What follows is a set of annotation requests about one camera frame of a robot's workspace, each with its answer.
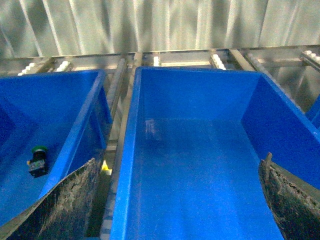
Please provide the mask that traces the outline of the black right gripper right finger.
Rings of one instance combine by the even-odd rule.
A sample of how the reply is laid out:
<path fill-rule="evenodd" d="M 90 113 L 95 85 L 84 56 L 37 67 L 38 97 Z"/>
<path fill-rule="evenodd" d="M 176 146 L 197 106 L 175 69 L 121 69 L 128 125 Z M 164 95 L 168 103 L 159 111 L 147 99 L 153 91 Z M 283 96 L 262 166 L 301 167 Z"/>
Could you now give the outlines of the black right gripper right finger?
<path fill-rule="evenodd" d="M 273 162 L 268 152 L 258 166 L 262 192 L 285 240 L 320 238 L 320 190 Z"/>

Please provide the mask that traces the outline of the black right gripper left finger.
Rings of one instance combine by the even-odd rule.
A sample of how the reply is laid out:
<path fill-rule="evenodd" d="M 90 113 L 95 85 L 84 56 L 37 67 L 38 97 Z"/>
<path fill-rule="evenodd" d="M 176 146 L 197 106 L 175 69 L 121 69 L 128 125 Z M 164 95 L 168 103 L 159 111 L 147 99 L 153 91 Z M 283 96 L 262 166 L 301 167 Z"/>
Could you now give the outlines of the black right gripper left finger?
<path fill-rule="evenodd" d="M 31 207 L 0 228 L 2 240 L 83 240 L 95 196 L 99 162 L 91 158 Z"/>

